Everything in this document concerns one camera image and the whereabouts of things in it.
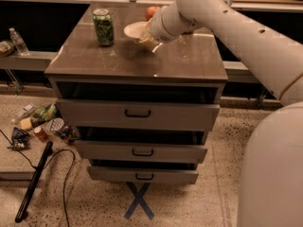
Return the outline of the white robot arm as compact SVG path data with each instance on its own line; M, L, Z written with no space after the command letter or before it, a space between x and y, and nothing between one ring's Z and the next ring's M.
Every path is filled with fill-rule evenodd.
M303 44L233 10L229 0L175 0L155 12L139 41L169 43L202 26L282 105L245 148L237 227L303 227Z

